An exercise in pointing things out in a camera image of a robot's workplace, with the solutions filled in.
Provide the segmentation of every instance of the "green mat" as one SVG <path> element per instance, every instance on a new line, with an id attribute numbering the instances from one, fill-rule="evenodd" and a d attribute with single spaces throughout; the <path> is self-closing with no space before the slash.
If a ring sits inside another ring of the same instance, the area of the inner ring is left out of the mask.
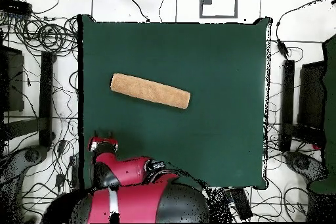
<path id="1" fill-rule="evenodd" d="M 324 85 L 325 98 L 324 131 L 326 144 L 322 153 L 328 176 L 312 182 L 310 190 L 320 194 L 336 194 L 336 35 L 323 44 L 324 58 L 327 60 Z"/>
<path id="2" fill-rule="evenodd" d="M 264 188 L 266 34 L 240 24 L 97 23 L 83 16 L 83 131 L 112 131 L 118 158 L 171 162 L 213 187 Z M 114 73 L 191 92 L 186 110 L 110 90 Z M 91 153 L 85 149 L 89 182 Z"/>

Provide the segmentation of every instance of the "black stand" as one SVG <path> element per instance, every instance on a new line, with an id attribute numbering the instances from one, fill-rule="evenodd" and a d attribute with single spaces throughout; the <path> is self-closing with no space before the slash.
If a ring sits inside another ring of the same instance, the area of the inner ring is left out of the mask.
<path id="1" fill-rule="evenodd" d="M 39 132 L 39 144 L 50 149 L 54 139 L 53 122 L 53 64 L 56 55 L 42 52 L 39 93 L 39 117 L 5 124 L 7 140 Z"/>
<path id="2" fill-rule="evenodd" d="M 284 61 L 278 142 L 280 152 L 290 151 L 292 137 L 320 148 L 325 147 L 326 136 L 323 131 L 324 90 L 322 85 L 325 65 L 324 62 L 317 62 L 303 66 L 301 70 L 298 124 L 293 125 L 295 68 L 293 60 Z"/>

